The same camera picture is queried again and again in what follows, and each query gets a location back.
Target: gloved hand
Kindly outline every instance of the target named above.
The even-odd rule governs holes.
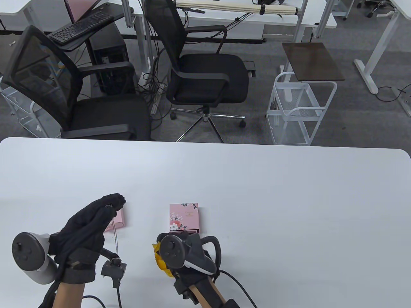
[[[118,193],[104,196],[72,216],[49,239],[49,255],[59,264],[56,281],[83,284],[94,281],[95,266],[104,245],[103,232],[126,200]]]

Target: keyboard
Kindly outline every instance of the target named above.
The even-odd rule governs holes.
[[[102,9],[100,8],[86,18],[53,32],[50,38],[59,45],[65,45],[86,33],[108,25],[114,20],[114,17],[103,12]]]

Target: chair armrest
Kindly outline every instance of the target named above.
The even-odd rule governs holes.
[[[230,77],[224,73],[183,73],[173,69],[175,74],[183,79],[197,79],[197,80],[222,80],[224,81],[223,86],[217,96],[217,99],[214,101],[214,105],[217,105],[223,99],[223,95],[226,89],[230,86]]]
[[[196,32],[224,32],[224,36],[221,39],[220,46],[218,46],[217,52],[219,53],[221,50],[221,47],[224,44],[224,41],[226,40],[227,37],[227,27],[224,25],[210,25],[210,26],[198,26],[198,27],[187,27],[185,28],[185,32],[187,34],[189,33],[196,33]]]
[[[130,133],[131,135],[136,135],[136,132],[128,124],[111,125],[111,126],[101,126],[93,127],[89,129],[77,129],[73,131],[61,131],[61,138],[66,139],[76,139],[84,137],[92,137],[99,135],[108,135],[116,133]]]
[[[184,28],[186,33],[192,32],[217,32],[222,31],[224,33],[227,32],[227,27],[224,25],[210,25],[210,26],[198,26],[198,27],[187,27]]]
[[[78,69],[83,78],[91,74],[102,73],[105,71],[124,70],[124,71],[130,71],[130,73],[132,72],[133,74],[135,74],[136,72],[133,64],[131,64],[130,62],[99,64],[99,65],[92,65],[92,66],[86,66],[86,67],[79,67]]]

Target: white wire rack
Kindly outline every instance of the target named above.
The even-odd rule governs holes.
[[[284,75],[294,75],[294,72],[281,73],[274,81],[267,110],[272,140],[276,145],[311,145],[337,91],[337,84],[334,81],[278,82]],[[331,94],[324,107],[319,105],[310,83],[332,85]],[[293,99],[290,102],[285,99],[285,89],[291,90]],[[317,122],[311,135],[305,122]]]
[[[12,87],[3,88],[0,77],[0,94],[4,97],[11,109],[11,114],[16,117],[27,131],[39,138],[60,137],[60,125],[43,108],[34,101]]]

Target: pink laptop screen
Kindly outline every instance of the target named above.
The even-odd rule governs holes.
[[[96,0],[66,0],[66,2],[73,15],[74,22],[76,22],[92,7]]]

